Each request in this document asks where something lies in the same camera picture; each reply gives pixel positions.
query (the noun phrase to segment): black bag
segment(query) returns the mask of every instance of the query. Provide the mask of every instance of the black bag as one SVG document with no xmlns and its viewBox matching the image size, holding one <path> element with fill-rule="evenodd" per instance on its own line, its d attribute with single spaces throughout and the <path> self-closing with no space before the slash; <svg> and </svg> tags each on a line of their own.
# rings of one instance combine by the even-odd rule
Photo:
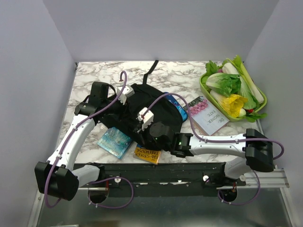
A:
<svg viewBox="0 0 303 227">
<path fill-rule="evenodd" d="M 127 106 L 123 113 L 120 115 L 106 115 L 100 119 L 108 128 L 116 127 L 139 145 L 150 150 L 161 150 L 149 134 L 150 127 L 140 133 L 136 133 L 135 128 L 139 124 L 137 120 L 138 113 L 144 107 L 149 107 L 156 98 L 164 94 L 158 89 L 146 84 L 148 75 L 152 73 L 157 63 L 158 61 L 155 61 L 151 69 L 144 75 L 142 84 L 131 85 L 134 89 L 134 94 L 127 99 Z M 162 122 L 164 125 L 169 126 L 174 132 L 180 132 L 182 127 L 181 114 L 166 98 L 160 99 L 151 108 L 151 111 L 154 114 L 153 123 Z"/>
</svg>

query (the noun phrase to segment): table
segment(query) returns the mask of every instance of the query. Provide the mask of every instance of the table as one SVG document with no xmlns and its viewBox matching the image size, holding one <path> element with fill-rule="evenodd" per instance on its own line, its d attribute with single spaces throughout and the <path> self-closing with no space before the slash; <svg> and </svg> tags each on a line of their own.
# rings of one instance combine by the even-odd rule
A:
<svg viewBox="0 0 303 227">
<path fill-rule="evenodd" d="M 186 101 L 190 102 L 194 98 L 202 95 L 199 78 L 205 73 L 206 63 L 206 61 L 160 61 L 153 73 L 148 76 L 147 84 L 163 92 L 178 93 L 183 96 Z M 62 140 L 70 127 L 76 105 L 82 102 L 90 93 L 90 88 L 94 81 L 102 81 L 118 87 L 121 84 L 121 82 L 119 82 L 120 72 L 125 70 L 128 75 L 127 84 L 141 84 L 143 74 L 150 69 L 152 64 L 153 61 L 80 62 L 68 102 L 60 139 Z M 257 122 L 229 122 L 214 135 L 236 135 L 245 133 L 247 128 L 261 130 Z M 107 128 L 103 124 L 98 124 L 93 129 L 85 140 L 76 158 L 76 163 L 145 163 L 133 157 L 136 143 L 131 145 L 121 160 L 100 148 L 97 145 L 97 141 L 106 130 Z M 189 120 L 183 123 L 181 132 L 191 132 Z M 169 152 L 163 151 L 159 163 L 226 162 L 234 158 L 234 156 L 215 154 L 179 158 L 172 156 Z"/>
</svg>

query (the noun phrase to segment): gray floor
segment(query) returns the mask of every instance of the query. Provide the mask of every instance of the gray floor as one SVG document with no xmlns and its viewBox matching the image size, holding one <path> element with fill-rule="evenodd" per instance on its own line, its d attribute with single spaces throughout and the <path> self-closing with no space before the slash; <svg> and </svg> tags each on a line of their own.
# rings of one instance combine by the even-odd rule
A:
<svg viewBox="0 0 303 227">
<path fill-rule="evenodd" d="M 236 201 L 251 198 L 256 189 L 241 189 Z M 115 206 L 127 198 L 108 198 Z M 279 189 L 263 189 L 259 198 L 245 206 L 229 206 L 209 197 L 136 197 L 124 209 L 107 210 L 88 205 L 87 193 L 79 191 L 53 209 L 42 207 L 38 227 L 79 224 L 80 227 L 288 227 L 290 221 Z"/>
</svg>

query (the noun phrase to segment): book with pink flowers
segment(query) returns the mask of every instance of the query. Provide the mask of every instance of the book with pink flowers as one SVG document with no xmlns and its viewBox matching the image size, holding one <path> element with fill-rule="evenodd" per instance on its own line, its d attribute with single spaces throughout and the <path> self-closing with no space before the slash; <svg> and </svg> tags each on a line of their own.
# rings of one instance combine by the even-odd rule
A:
<svg viewBox="0 0 303 227">
<path fill-rule="evenodd" d="M 229 122 L 228 118 L 203 96 L 195 98 L 188 105 L 195 125 L 204 135 L 213 135 Z"/>
</svg>

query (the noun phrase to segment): bag strap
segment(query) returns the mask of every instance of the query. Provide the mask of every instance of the bag strap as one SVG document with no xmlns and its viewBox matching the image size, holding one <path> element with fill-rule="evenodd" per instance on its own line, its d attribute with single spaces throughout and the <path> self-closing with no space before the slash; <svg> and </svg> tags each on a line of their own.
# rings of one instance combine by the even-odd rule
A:
<svg viewBox="0 0 303 227">
<path fill-rule="evenodd" d="M 159 60 L 155 60 L 155 62 L 151 66 L 150 70 L 147 73 L 144 74 L 142 84 L 146 84 L 148 75 L 151 74 L 154 71 L 154 69 L 156 68 L 158 62 L 159 62 Z"/>
</svg>

